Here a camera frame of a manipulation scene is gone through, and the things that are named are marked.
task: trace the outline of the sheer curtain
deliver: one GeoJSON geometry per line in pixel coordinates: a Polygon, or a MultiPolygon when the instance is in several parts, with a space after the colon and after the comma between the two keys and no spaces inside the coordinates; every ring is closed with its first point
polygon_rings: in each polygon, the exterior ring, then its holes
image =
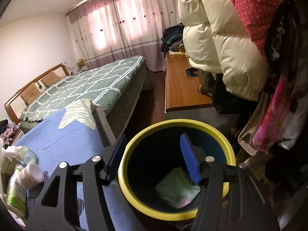
{"type": "Polygon", "coordinates": [[[142,55],[152,71],[165,69],[163,31],[181,22],[177,0],[90,0],[69,18],[90,68],[142,55]]]}

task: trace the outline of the wooden headboard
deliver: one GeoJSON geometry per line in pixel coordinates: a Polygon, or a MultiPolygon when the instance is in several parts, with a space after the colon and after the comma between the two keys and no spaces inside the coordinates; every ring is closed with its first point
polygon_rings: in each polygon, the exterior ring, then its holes
{"type": "Polygon", "coordinates": [[[19,116],[20,116],[20,113],[21,113],[20,111],[24,110],[27,107],[26,104],[24,103],[24,101],[21,99],[20,94],[23,91],[25,91],[25,89],[28,88],[32,83],[35,84],[36,82],[39,82],[45,75],[47,75],[51,71],[54,71],[57,75],[59,75],[61,77],[69,75],[66,67],[61,63],[61,64],[51,68],[50,70],[47,70],[45,73],[41,74],[40,76],[36,77],[34,80],[29,82],[22,89],[18,90],[17,93],[15,95],[13,95],[11,97],[11,99],[9,99],[7,101],[6,104],[4,104],[5,110],[7,111],[7,114],[9,115],[11,121],[15,122],[16,124],[20,123],[20,120],[18,119],[19,116]]]}

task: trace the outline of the green bedspread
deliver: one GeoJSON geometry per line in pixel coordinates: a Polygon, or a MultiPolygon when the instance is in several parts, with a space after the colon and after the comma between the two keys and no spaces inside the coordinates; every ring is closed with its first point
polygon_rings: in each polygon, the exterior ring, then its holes
{"type": "Polygon", "coordinates": [[[47,88],[25,108],[19,119],[42,121],[77,99],[91,99],[107,115],[144,61],[144,57],[134,56],[75,76],[67,76],[47,88]]]}

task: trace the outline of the orange pillow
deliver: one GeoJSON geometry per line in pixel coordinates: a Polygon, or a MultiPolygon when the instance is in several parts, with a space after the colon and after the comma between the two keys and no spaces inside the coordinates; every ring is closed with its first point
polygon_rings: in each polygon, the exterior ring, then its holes
{"type": "Polygon", "coordinates": [[[50,87],[51,85],[55,84],[60,80],[61,77],[55,72],[51,71],[41,79],[41,82],[45,85],[45,87],[50,87]]]}
{"type": "Polygon", "coordinates": [[[32,83],[29,87],[23,91],[20,96],[28,106],[32,103],[37,97],[39,97],[42,93],[38,90],[34,83],[32,83]]]}

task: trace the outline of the silver bolt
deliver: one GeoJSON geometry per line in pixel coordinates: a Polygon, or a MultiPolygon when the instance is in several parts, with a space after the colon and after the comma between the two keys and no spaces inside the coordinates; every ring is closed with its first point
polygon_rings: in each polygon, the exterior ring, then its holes
{"type": "Polygon", "coordinates": [[[92,157],[92,161],[94,162],[97,162],[97,161],[100,161],[101,160],[101,157],[100,156],[94,156],[92,157]]]}
{"type": "Polygon", "coordinates": [[[238,166],[239,166],[240,168],[242,168],[242,169],[246,169],[246,168],[247,168],[247,164],[244,163],[244,162],[241,162],[238,166]]]}
{"type": "Polygon", "coordinates": [[[214,157],[208,156],[208,157],[205,158],[205,160],[206,160],[207,162],[213,162],[213,161],[215,161],[215,158],[214,158],[214,157]]]}
{"type": "Polygon", "coordinates": [[[66,166],[67,166],[67,163],[65,161],[59,164],[59,168],[65,168],[66,166]]]}

